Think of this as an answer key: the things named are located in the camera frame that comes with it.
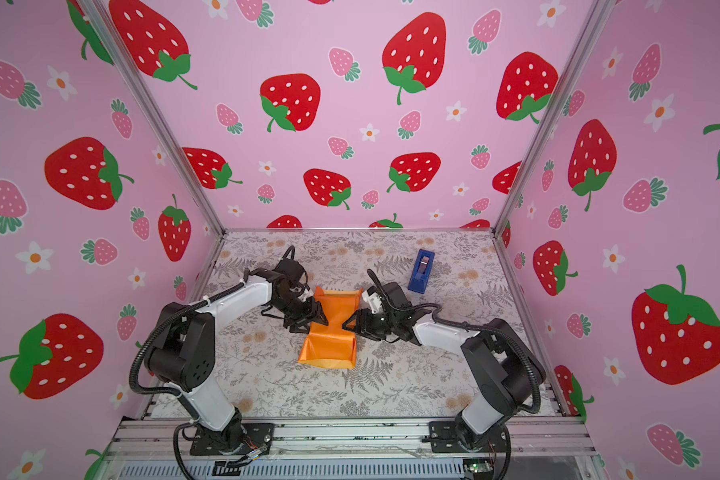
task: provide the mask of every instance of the floral patterned mat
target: floral patterned mat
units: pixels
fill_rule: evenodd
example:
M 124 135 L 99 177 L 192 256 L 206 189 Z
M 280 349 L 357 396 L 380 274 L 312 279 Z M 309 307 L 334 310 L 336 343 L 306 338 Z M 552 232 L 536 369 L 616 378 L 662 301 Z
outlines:
M 372 268 L 383 282 L 410 280 L 420 248 L 435 253 L 425 294 L 404 289 L 414 304 L 439 302 L 448 320 L 506 320 L 526 340 L 490 235 L 475 231 L 300 231 L 228 234 L 206 293 L 238 283 L 244 268 L 273 268 L 288 245 L 304 265 L 311 288 L 367 289 Z M 465 360 L 432 347 L 357 338 L 354 370 L 297 363 L 305 336 L 252 310 L 216 338 L 222 390 L 247 417 L 452 416 L 478 394 Z M 552 391 L 542 392 L 541 415 L 556 415 Z M 156 396 L 150 415 L 184 418 L 172 396 Z

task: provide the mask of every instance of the strawberry wallpaper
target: strawberry wallpaper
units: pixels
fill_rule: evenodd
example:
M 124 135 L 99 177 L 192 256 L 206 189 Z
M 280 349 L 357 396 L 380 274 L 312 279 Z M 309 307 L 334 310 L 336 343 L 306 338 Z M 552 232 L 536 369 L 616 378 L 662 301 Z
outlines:
M 0 478 L 91 478 L 213 241 L 76 2 L 0 2 Z
M 226 227 L 453 228 L 495 223 L 590 4 L 109 11 Z
M 615 6 L 515 208 L 515 273 L 608 478 L 720 478 L 720 2 Z

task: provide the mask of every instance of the pink wall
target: pink wall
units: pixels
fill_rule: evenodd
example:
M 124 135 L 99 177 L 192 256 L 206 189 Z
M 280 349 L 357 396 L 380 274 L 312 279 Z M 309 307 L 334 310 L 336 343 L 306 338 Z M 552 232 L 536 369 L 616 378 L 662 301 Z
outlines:
M 261 10 L 241 10 L 240 3 Z M 456 227 L 475 220 L 482 226 L 495 223 L 507 196 L 494 188 L 494 178 L 498 185 L 505 170 L 514 175 L 513 165 L 522 159 L 536 127 L 528 113 L 538 110 L 536 118 L 543 114 L 543 100 L 535 102 L 554 87 L 554 70 L 562 70 L 591 1 L 460 2 L 457 8 L 434 0 L 146 4 L 156 8 L 159 17 L 135 0 L 112 0 L 110 13 L 182 146 L 206 150 L 191 151 L 195 162 L 202 153 L 225 160 L 232 180 L 242 182 L 218 184 L 208 172 L 210 162 L 198 166 L 201 180 L 211 187 L 206 193 L 227 227 L 264 227 L 283 215 L 295 216 L 305 227 L 365 227 L 382 219 L 406 227 Z M 489 12 L 494 13 L 478 22 Z M 394 37 L 410 22 L 410 41 L 406 34 Z M 478 39 L 486 41 L 487 50 Z M 167 62 L 158 56 L 162 49 L 170 56 Z M 535 55 L 526 54 L 510 66 L 524 52 Z M 187 53 L 191 61 L 176 61 Z M 158 72 L 155 62 L 162 66 Z M 356 70 L 350 71 L 354 62 L 358 78 Z M 529 71 L 533 63 L 536 69 Z M 397 66 L 407 64 L 416 68 L 412 80 L 396 72 Z M 400 86 L 390 83 L 383 66 L 391 67 L 392 81 Z M 505 70 L 514 87 L 511 93 L 502 80 Z M 308 77 L 276 78 L 289 74 Z M 307 91 L 287 94 L 303 85 Z M 401 87 L 402 105 L 397 105 Z M 262 91 L 270 114 L 262 108 Z M 503 118 L 531 94 L 534 98 L 516 115 L 522 120 Z M 272 122 L 283 98 L 280 123 L 296 131 Z M 305 108 L 318 101 L 317 108 Z M 456 118 L 454 110 L 460 113 Z M 398 135 L 402 124 L 413 137 L 403 140 Z M 479 145 L 489 149 L 487 163 L 488 156 L 480 151 L 472 159 Z M 343 158 L 347 147 L 352 156 Z M 412 192 L 400 191 L 389 177 L 393 159 L 408 154 L 405 168 L 399 170 L 403 174 L 408 168 L 410 173 L 420 170 L 416 161 L 440 163 L 434 176 L 425 175 L 427 167 L 408 181 L 398 179 Z M 215 164 L 218 170 L 222 162 Z M 303 179 L 311 169 L 333 173 L 332 179 L 344 184 L 317 172 L 315 196 Z M 315 180 L 314 173 L 308 182 Z M 351 185 L 349 198 L 342 185 Z M 468 188 L 463 196 L 458 194 L 462 185 Z M 328 193 L 330 187 L 342 191 L 338 206 L 326 206 L 332 197 L 324 194 L 323 186 Z M 378 195 L 366 196 L 372 190 Z M 272 192 L 275 197 L 267 197 Z M 365 209 L 364 201 L 376 206 Z
M 26 478 L 22 468 L 38 478 L 85 476 L 97 459 L 86 450 L 103 451 L 140 404 L 127 388 L 136 341 L 176 300 L 175 277 L 192 291 L 213 241 L 174 167 L 156 162 L 157 139 L 120 74 L 97 57 L 98 45 L 86 45 L 83 59 L 83 43 L 65 2 L 0 2 L 0 179 L 9 181 L 0 183 L 0 357 L 21 354 L 0 362 L 0 478 Z M 26 99 L 37 97 L 29 108 Z M 116 98 L 128 109 L 116 119 L 128 138 L 113 121 Z M 68 145 L 80 138 L 89 139 Z M 121 178 L 117 202 L 118 177 L 103 148 L 135 180 Z M 158 238 L 172 194 L 192 225 L 177 262 Z M 148 227 L 139 220 L 134 229 L 135 207 Z M 83 244 L 98 239 L 116 247 L 114 260 L 107 248 L 92 264 L 83 258 Z M 128 305 L 135 313 L 121 321 Z
M 610 477 L 720 478 L 720 130 L 703 134 L 720 124 L 720 2 L 620 3 L 576 87 L 511 219 L 516 274 Z M 562 290 L 561 247 L 578 273 Z

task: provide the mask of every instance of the white flower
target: white flower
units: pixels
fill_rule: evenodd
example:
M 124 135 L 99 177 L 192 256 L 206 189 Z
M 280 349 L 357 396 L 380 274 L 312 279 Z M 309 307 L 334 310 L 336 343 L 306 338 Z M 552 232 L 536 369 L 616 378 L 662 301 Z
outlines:
M 464 182 L 461 182 L 459 185 L 456 185 L 454 187 L 454 197 L 456 195 L 460 195 L 461 197 L 463 197 L 467 190 L 469 190 L 469 187 L 465 187 Z
M 456 120 L 461 121 L 461 114 L 467 113 L 467 108 L 461 106 L 461 100 L 456 101 L 453 107 L 446 107 L 445 111 L 448 112 L 448 116 L 445 120 Z
M 619 476 L 624 480 L 640 480 L 637 475 L 635 475 L 635 464 L 625 463 L 624 460 L 619 457 L 619 465 L 621 466 Z
M 552 2 L 549 3 L 542 3 L 539 8 L 541 10 L 541 16 L 539 17 L 539 21 L 536 23 L 536 26 L 538 27 L 546 23 L 550 26 L 550 28 L 552 28 L 557 15 L 565 12 L 565 5 L 560 5 L 560 0 L 552 0 Z
M 10 471 L 7 478 L 9 480 L 28 480 L 32 475 L 37 475 L 43 471 L 43 464 L 40 460 L 45 455 L 45 448 L 38 453 L 24 452 L 21 454 L 21 463 L 19 466 Z
M 626 374 L 624 370 L 619 368 L 619 359 L 608 360 L 608 357 L 604 356 L 605 369 L 603 375 L 609 376 L 611 380 L 614 380 L 614 385 L 619 385 L 619 379 L 625 379 Z
M 54 90 L 58 90 L 64 100 L 69 100 L 70 95 L 76 95 L 77 90 L 70 83 L 70 75 L 67 72 L 56 72 L 56 69 L 48 65 L 48 73 L 50 78 L 46 83 Z
M 128 387 L 117 384 L 115 393 L 110 397 L 110 402 L 114 403 L 115 410 L 121 403 L 128 401 Z
M 646 8 L 653 7 L 653 13 L 656 13 L 659 11 L 659 8 L 661 8 L 662 0 L 648 0 L 648 3 L 646 4 Z
M 16 254 L 16 258 L 27 263 L 27 274 L 29 275 L 38 268 L 40 270 L 50 270 L 50 263 L 48 263 L 48 259 L 53 254 L 53 250 L 41 250 L 38 242 L 31 241 L 29 244 L 29 251 L 19 252 Z
M 155 163 L 158 165 L 166 166 L 166 155 L 163 149 L 158 145 L 157 149 L 152 150 L 152 155 L 155 156 Z
M 224 8 L 230 4 L 230 0 L 202 0 L 202 3 L 208 5 L 208 16 L 211 18 L 219 16 L 225 20 L 228 19 Z
M 610 269 L 613 270 L 614 273 L 619 271 L 619 264 L 626 260 L 626 258 L 624 258 L 622 255 L 619 255 L 618 245 L 614 245 L 614 248 L 610 250 L 603 249 L 603 255 L 605 255 L 605 260 L 603 260 L 603 268 L 610 267 Z
M 610 53 L 610 56 L 603 60 L 603 78 L 605 77 L 613 77 L 616 74 L 616 65 L 618 65 L 619 62 L 621 62 L 621 58 L 624 56 L 623 53 L 619 53 L 616 51 L 616 47 L 614 47 L 614 51 Z
M 550 336 L 550 339 L 552 338 L 552 335 L 555 333 L 555 329 L 552 326 L 552 320 L 547 320 L 544 322 L 544 331 L 547 332 L 547 335 Z
M 669 97 L 665 98 L 664 101 L 654 98 L 650 105 L 651 112 L 648 114 L 646 119 L 643 120 L 643 123 L 653 124 L 653 131 L 659 131 L 659 128 L 661 128 L 661 124 L 664 120 L 669 120 L 675 116 L 674 109 L 670 108 L 672 100 L 674 99 L 675 94 L 671 94 Z
M 277 168 L 272 166 L 272 162 L 259 162 L 259 171 L 266 174 L 267 177 L 272 176 L 272 172 L 277 172 Z
M 146 278 L 146 272 L 140 271 L 138 266 L 134 268 L 133 275 L 128 275 L 128 281 L 133 282 L 131 286 L 134 288 L 134 290 L 139 288 L 140 286 L 146 286 L 146 283 L 144 283 L 144 278 Z
M 372 124 L 368 124 L 366 128 L 360 129 L 360 133 L 362 134 L 363 141 L 376 141 L 376 135 L 378 135 L 378 130 L 374 129 Z

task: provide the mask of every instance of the orange envelope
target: orange envelope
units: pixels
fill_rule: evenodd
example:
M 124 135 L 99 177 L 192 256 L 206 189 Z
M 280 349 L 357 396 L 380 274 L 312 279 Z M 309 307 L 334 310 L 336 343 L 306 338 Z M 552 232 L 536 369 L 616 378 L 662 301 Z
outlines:
M 315 288 L 315 300 L 322 304 L 327 325 L 312 322 L 304 340 L 299 363 L 323 369 L 354 369 L 357 361 L 355 333 L 342 330 L 344 323 L 360 307 L 362 290 L 341 292 Z

